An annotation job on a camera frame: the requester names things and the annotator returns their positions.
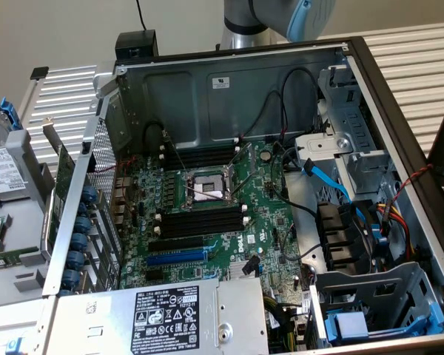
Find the black RAM slot white latch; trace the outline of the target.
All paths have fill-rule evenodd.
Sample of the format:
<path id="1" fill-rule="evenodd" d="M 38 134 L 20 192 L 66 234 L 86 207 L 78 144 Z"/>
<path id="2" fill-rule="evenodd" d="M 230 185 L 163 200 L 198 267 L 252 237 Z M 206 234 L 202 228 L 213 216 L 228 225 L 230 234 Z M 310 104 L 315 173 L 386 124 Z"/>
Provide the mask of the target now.
<path id="1" fill-rule="evenodd" d="M 172 156 L 176 156 L 174 152 L 170 152 L 170 153 L 160 153 L 159 154 L 164 154 L 166 157 L 172 157 Z M 196 152 L 196 153 L 179 153 L 179 155 L 181 157 L 184 158 L 188 158 L 188 157 L 217 157 L 217 156 L 223 156 L 223 157 L 227 157 L 227 156 L 232 156 L 234 157 L 236 155 L 237 152 Z"/>
<path id="2" fill-rule="evenodd" d="M 153 227 L 153 232 L 161 239 L 171 239 L 243 231 L 244 229 L 245 225 L 242 220 L 201 220 L 177 222 L 172 225 L 160 223 Z"/>
<path id="3" fill-rule="evenodd" d="M 223 220 L 223 219 L 240 219 L 246 216 L 248 206 L 246 204 L 230 206 L 216 209 L 198 209 L 190 212 L 178 213 L 157 213 L 154 216 L 156 222 L 169 223 L 176 221 L 190 220 Z"/>

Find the blue plastic latch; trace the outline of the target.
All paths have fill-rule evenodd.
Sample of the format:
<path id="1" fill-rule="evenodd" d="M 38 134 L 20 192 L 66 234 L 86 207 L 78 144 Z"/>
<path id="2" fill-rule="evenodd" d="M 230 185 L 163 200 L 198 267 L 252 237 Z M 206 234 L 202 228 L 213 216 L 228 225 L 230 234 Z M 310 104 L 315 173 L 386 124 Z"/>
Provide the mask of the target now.
<path id="1" fill-rule="evenodd" d="M 5 355 L 26 355 L 23 348 L 23 337 L 15 337 L 8 341 Z"/>

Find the silver power supply unit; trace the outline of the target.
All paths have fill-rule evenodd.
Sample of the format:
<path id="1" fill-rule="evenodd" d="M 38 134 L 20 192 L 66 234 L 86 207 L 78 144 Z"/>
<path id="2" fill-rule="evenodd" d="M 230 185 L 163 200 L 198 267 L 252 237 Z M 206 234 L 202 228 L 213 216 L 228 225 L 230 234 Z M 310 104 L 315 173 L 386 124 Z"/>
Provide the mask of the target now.
<path id="1" fill-rule="evenodd" d="M 45 355 L 268 355 L 256 278 L 58 300 Z"/>

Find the CPU socket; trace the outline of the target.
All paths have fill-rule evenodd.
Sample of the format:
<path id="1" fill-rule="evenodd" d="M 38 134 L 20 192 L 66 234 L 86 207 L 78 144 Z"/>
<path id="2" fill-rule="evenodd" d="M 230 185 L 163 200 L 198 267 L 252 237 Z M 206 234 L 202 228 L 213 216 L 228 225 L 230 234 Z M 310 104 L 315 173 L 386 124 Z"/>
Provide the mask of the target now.
<path id="1" fill-rule="evenodd" d="M 212 191 L 212 190 L 223 190 L 227 195 L 229 195 L 227 191 L 227 183 L 228 178 L 225 174 L 225 165 L 222 166 L 211 166 L 206 168 L 192 169 L 188 170 L 188 177 L 184 177 L 184 206 L 192 209 L 194 205 L 201 203 L 224 203 L 226 205 L 232 205 L 233 203 L 237 203 L 237 198 L 233 195 L 228 202 L 224 201 L 207 201 L 207 202 L 195 202 L 192 200 L 191 196 L 187 195 L 185 186 L 195 187 L 197 185 L 203 185 L 204 191 Z"/>

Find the grey metal PC case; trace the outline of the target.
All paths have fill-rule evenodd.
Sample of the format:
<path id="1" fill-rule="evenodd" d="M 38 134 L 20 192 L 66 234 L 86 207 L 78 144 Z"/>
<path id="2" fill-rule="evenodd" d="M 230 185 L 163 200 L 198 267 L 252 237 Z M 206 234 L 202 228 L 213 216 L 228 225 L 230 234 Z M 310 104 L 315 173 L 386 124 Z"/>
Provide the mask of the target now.
<path id="1" fill-rule="evenodd" d="M 308 160 L 301 164 L 295 139 L 323 131 L 318 104 L 321 70 L 349 67 L 369 108 L 369 130 L 375 142 L 390 154 L 392 170 L 386 186 L 373 197 L 352 200 L 345 187 Z M 349 204 L 363 226 L 371 249 L 371 271 L 389 271 L 416 262 L 427 275 L 444 314 L 444 189 L 437 182 L 427 151 L 417 140 L 413 115 L 404 112 L 361 38 L 316 41 L 225 50 L 195 55 L 134 58 L 117 61 L 108 75 L 97 80 L 98 107 L 87 124 L 64 212 L 53 246 L 44 298 L 47 309 L 38 328 L 34 350 L 45 355 L 58 300 L 67 296 L 120 291 L 124 241 L 112 218 L 115 180 L 124 161 L 145 154 L 158 155 L 168 131 L 176 148 L 277 143 L 287 166 L 280 172 L 288 203 L 294 207 L 297 247 L 310 276 L 309 287 L 295 309 L 301 338 L 293 351 L 268 355 L 444 355 L 444 333 L 367 342 L 333 348 L 308 349 L 305 343 L 311 289 L 326 268 L 317 230 L 317 205 L 327 201 Z M 87 204 L 92 228 L 87 235 L 80 283 L 61 287 L 61 278 L 84 186 L 94 186 L 95 203 Z M 371 224 L 380 225 L 389 248 L 373 255 Z"/>

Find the black angled plug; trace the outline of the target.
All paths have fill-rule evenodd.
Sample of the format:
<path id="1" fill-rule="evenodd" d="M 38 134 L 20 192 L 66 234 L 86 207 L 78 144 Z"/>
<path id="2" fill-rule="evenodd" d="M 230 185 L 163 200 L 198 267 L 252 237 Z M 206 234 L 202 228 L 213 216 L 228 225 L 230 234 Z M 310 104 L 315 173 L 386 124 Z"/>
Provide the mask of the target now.
<path id="1" fill-rule="evenodd" d="M 242 272 L 244 275 L 248 276 L 252 272 L 255 273 L 255 277 L 259 276 L 260 273 L 260 258 L 257 255 L 252 255 L 250 259 L 246 262 L 246 264 L 242 268 Z"/>

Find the green graphics card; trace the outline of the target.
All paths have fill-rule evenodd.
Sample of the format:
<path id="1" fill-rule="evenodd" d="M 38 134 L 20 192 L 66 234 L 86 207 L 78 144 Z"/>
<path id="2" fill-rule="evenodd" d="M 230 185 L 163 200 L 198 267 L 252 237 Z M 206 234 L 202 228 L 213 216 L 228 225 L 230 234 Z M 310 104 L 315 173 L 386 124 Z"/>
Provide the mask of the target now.
<path id="1" fill-rule="evenodd" d="M 58 136 L 58 133 L 54 128 L 54 123 L 46 123 L 42 128 L 44 136 L 49 141 L 58 157 L 57 170 L 55 172 L 55 185 L 51 192 L 49 202 L 47 203 L 46 218 L 42 230 L 45 246 L 50 250 L 53 248 L 57 238 L 58 228 L 64 212 L 64 206 L 70 188 L 75 163 L 64 143 Z"/>

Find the blue expansion slot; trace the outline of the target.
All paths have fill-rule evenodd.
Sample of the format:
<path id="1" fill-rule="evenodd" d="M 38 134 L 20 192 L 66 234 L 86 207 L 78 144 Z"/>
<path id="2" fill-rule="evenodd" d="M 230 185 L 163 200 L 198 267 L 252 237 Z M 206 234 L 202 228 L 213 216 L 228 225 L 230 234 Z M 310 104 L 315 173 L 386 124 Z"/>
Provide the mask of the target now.
<path id="1" fill-rule="evenodd" d="M 156 254 L 147 257 L 148 266 L 163 266 L 179 263 L 205 262 L 207 261 L 207 250 L 191 249 L 166 254 Z"/>

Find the green motherboard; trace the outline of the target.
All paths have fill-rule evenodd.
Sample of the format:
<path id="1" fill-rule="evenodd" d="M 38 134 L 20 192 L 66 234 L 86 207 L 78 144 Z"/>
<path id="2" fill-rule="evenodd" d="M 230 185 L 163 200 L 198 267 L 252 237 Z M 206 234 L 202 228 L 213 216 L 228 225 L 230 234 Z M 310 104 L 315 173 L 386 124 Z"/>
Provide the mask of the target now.
<path id="1" fill-rule="evenodd" d="M 269 349 L 293 351 L 301 338 L 295 330 L 295 323 L 300 321 L 295 309 L 300 307 L 301 296 L 309 287 L 310 276 L 301 262 L 293 219 L 295 210 L 288 203 L 286 183 L 280 172 L 281 167 L 287 166 L 287 161 L 277 143 L 249 143 L 252 143 L 255 153 L 256 173 L 235 194 L 238 201 L 232 205 L 201 203 L 189 209 L 184 206 L 184 170 L 165 170 L 158 155 L 145 154 L 123 162 L 118 177 L 132 177 L 133 185 L 114 191 L 114 198 L 124 197 L 127 203 L 124 222 L 117 226 L 124 241 L 124 267 L 119 286 L 126 289 L 196 280 L 229 281 L 231 262 L 247 262 L 252 255 L 257 255 L 260 258 L 258 278 L 269 307 Z M 260 159 L 263 150 L 272 153 L 268 163 Z M 246 176 L 247 157 L 237 162 L 236 170 L 241 178 Z M 153 232 L 153 227 L 160 224 L 154 220 L 155 214 L 239 204 L 248 206 L 248 212 L 243 217 L 243 231 L 200 235 L 204 238 L 204 247 L 191 248 L 207 250 L 207 261 L 147 265 L 146 259 L 150 255 L 191 250 L 149 252 L 149 242 L 168 240 L 161 239 Z M 145 271 L 156 268 L 164 270 L 164 279 L 146 281 Z"/>

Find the long black expansion slot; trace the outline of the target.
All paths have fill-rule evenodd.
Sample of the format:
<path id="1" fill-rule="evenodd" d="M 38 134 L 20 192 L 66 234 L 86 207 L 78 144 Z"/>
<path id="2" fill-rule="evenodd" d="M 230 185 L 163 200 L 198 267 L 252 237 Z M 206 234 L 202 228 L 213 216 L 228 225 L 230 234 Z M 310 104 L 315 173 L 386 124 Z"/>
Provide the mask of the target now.
<path id="1" fill-rule="evenodd" d="M 184 249 L 200 249 L 204 247 L 203 237 L 183 237 L 168 240 L 156 240 L 148 243 L 149 252 L 178 251 Z"/>

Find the silver socket cover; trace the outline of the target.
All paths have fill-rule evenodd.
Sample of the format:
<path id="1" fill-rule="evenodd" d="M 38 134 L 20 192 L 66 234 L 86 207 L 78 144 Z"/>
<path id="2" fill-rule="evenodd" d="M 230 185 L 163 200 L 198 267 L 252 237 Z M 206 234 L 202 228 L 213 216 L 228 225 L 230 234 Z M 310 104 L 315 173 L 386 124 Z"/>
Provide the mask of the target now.
<path id="1" fill-rule="evenodd" d="M 240 177 L 236 170 L 236 164 L 245 157 L 248 158 L 248 170 L 245 177 Z M 254 173 L 256 173 L 254 149 L 252 143 L 246 143 L 243 146 L 239 146 L 235 156 L 225 165 L 225 174 L 228 178 L 227 191 L 230 196 L 232 197 L 238 193 L 248 183 Z"/>

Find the thin metal locking lever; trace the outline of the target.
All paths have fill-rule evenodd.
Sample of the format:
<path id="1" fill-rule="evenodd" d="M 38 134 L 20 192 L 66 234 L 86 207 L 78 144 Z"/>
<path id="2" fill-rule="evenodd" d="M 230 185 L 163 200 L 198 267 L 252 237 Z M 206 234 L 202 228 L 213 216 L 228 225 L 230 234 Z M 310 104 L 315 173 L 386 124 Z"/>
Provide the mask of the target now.
<path id="1" fill-rule="evenodd" d="M 207 201 L 230 201 L 230 195 L 227 195 L 223 190 L 204 191 L 203 185 L 197 185 L 195 187 L 185 186 L 188 196 L 192 197 L 195 202 L 207 202 Z"/>
<path id="2" fill-rule="evenodd" d="M 170 137 L 168 131 L 166 131 L 166 130 L 164 129 L 164 130 L 162 131 L 162 135 L 163 135 L 163 139 L 164 139 L 164 141 L 168 142 L 169 145 L 172 147 L 172 151 L 173 151 L 173 152 L 175 153 L 175 155 L 177 156 L 178 161 L 179 161 L 179 163 L 180 163 L 182 169 L 184 170 L 185 176 L 186 176 L 186 178 L 187 178 L 188 175 L 189 175 L 189 174 L 188 174 L 188 170 L 187 170 L 187 168 L 186 168 L 184 162 L 182 161 L 181 156 L 179 155 L 179 152 L 178 152 L 178 150 L 176 149 L 176 146 L 175 146 L 175 144 L 173 143 L 173 141 L 172 141 L 172 139 L 171 139 L 171 137 Z"/>

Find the silver USB port block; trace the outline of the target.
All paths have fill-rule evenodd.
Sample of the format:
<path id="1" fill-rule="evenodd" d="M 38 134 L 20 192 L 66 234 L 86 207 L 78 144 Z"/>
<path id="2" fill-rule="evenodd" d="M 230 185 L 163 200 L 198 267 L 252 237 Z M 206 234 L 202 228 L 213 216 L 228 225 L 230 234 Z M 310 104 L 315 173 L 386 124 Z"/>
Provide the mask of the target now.
<path id="1" fill-rule="evenodd" d="M 127 203 L 124 197 L 116 197 L 112 201 L 112 218 L 114 224 L 119 226 L 124 222 L 124 217 L 127 213 Z"/>

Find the blue plastic disk carrier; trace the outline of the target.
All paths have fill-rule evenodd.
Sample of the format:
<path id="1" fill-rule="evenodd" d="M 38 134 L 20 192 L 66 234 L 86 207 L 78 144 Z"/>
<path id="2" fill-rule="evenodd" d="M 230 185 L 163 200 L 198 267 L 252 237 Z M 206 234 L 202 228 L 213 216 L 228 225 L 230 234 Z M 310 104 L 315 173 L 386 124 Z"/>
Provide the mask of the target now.
<path id="1" fill-rule="evenodd" d="M 426 315 L 408 319 L 401 327 L 369 331 L 364 314 L 360 311 L 330 314 L 324 325 L 328 343 L 338 346 L 442 334 L 444 315 L 439 304 L 432 302 Z"/>

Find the silver disk bay cage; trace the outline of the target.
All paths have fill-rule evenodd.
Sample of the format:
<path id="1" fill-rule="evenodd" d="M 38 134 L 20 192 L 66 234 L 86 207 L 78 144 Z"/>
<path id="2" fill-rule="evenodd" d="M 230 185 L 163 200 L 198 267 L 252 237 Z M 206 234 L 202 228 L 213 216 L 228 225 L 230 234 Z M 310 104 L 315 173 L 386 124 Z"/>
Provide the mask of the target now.
<path id="1" fill-rule="evenodd" d="M 324 128 L 295 139 L 298 160 L 310 160 L 343 185 L 352 200 L 373 197 L 386 186 L 393 164 L 371 135 L 369 108 L 354 73 L 346 65 L 330 66 L 320 71 L 317 82 L 323 94 L 318 112 Z"/>

